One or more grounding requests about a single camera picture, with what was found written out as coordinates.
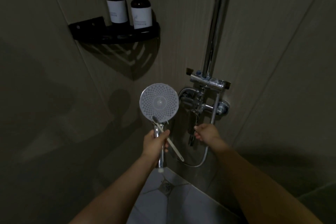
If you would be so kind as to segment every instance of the black shelf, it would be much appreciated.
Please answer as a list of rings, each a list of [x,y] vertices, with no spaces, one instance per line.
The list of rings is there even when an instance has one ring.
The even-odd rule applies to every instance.
[[[133,26],[116,28],[106,26],[103,17],[80,21],[69,25],[75,40],[88,44],[128,44],[146,41],[159,36],[160,26],[153,22],[153,26],[134,29]]]

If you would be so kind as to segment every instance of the hand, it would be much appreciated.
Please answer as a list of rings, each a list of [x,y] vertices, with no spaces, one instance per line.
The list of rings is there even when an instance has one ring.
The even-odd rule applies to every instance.
[[[153,168],[157,165],[159,160],[160,152],[162,150],[162,145],[168,148],[168,143],[166,143],[166,138],[169,136],[169,129],[161,133],[157,138],[154,138],[154,130],[149,131],[143,139],[143,151],[142,156],[147,157],[153,164]]]
[[[199,126],[195,126],[195,137],[204,141],[206,144],[211,144],[214,140],[221,139],[221,136],[218,133],[218,130],[213,124],[201,124]]]

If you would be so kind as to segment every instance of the white toothbrush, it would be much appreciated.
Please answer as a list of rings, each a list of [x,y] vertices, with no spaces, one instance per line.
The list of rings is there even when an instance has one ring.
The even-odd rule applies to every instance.
[[[159,128],[159,130],[163,133],[163,132],[164,132],[163,129],[162,129],[161,126],[155,121],[156,119],[155,119],[154,116],[152,116],[152,120],[153,120],[154,124]],[[169,137],[167,137],[167,141],[168,141],[168,143],[170,144],[170,146],[173,148],[173,150],[175,151],[175,153],[178,155],[178,157],[180,158],[180,160],[181,160],[182,162],[184,162],[184,158],[182,157],[182,155],[180,154],[179,150],[176,148],[176,146],[173,144],[173,142],[170,140]]]

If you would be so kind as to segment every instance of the white label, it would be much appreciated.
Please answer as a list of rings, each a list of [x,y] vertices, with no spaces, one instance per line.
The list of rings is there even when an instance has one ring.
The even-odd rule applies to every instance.
[[[152,26],[152,8],[133,8],[132,17],[134,29],[146,28]]]
[[[108,10],[110,11],[111,22],[124,23],[128,21],[125,0],[121,1],[107,0],[107,6]]]

